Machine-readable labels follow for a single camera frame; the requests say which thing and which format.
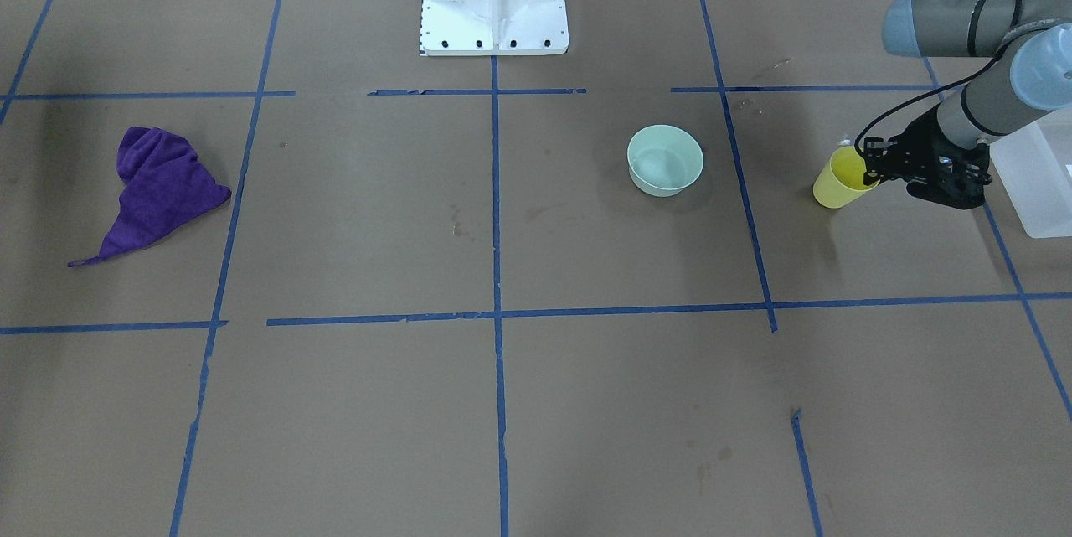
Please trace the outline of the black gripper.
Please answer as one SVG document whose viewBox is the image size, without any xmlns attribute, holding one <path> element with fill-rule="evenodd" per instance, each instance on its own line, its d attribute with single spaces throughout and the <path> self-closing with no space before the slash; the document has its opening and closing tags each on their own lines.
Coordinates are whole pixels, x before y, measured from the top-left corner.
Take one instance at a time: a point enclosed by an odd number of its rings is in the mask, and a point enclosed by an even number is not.
<svg viewBox="0 0 1072 537">
<path fill-rule="evenodd" d="M 938 106 L 934 106 L 889 140 L 863 137 L 863 185 L 878 185 L 891 179 L 929 183 L 943 171 L 950 171 L 943 169 L 946 164 L 961 162 L 964 147 L 946 136 L 938 113 Z"/>
</svg>

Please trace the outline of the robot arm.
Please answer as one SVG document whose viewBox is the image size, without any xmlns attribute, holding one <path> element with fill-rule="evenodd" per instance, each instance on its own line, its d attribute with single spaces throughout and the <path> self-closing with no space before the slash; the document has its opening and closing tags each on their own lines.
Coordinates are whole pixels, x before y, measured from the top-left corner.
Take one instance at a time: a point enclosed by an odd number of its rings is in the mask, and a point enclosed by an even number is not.
<svg viewBox="0 0 1072 537">
<path fill-rule="evenodd" d="M 893 55 L 985 64 L 899 135 L 858 135 L 867 185 L 987 185 L 992 144 L 1069 108 L 1069 0 L 896 0 L 882 42 Z"/>
</svg>

